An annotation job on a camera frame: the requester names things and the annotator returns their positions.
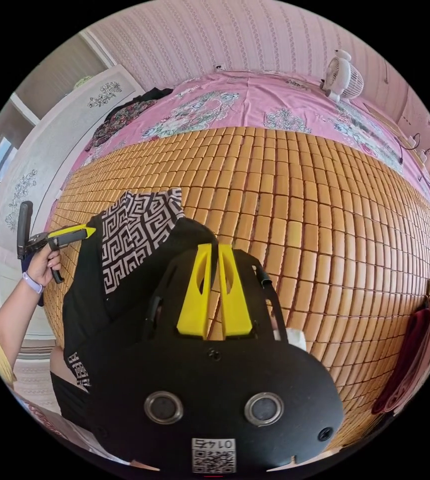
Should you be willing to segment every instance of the smartwatch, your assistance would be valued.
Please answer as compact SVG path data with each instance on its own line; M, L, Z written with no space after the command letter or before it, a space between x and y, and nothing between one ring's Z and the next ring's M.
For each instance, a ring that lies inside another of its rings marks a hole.
M45 287L39 283L36 283L25 271L23 272L23 279L36 293L40 294L43 292Z

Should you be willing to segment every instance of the hand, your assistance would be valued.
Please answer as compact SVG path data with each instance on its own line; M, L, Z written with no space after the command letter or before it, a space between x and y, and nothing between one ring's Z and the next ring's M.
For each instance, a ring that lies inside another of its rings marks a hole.
M61 254L59 250L52 251L47 244L36 252L31 259L27 274L36 283L46 287L53 279L51 269L59 270L61 268Z

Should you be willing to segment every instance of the white fan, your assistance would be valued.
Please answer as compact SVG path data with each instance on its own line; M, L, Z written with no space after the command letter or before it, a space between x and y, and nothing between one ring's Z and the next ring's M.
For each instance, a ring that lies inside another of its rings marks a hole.
M351 55L345 50L335 50L336 57L328 64L325 80L320 88L325 95L338 103L340 98L347 102L358 97L363 90L361 73L350 63Z

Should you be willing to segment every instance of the qr code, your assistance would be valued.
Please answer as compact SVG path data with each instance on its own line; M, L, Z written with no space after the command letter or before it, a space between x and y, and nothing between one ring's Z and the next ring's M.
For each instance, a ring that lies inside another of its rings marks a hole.
M192 448L193 473L232 474L236 472L234 440L194 438Z

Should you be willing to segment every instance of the grip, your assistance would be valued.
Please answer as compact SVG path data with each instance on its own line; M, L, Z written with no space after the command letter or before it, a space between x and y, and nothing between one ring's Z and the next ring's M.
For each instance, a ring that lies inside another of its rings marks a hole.
M54 252L60 249L58 246L58 239L56 237L48 238L48 245L50 246L51 250ZM53 275L53 278L56 284L62 284L65 281L65 279L61 276L61 273L59 270L51 269L51 273Z
M51 273L53 274L53 278L55 279L55 283L62 284L65 281L65 279L61 276L61 273L60 273L59 270L51 269Z

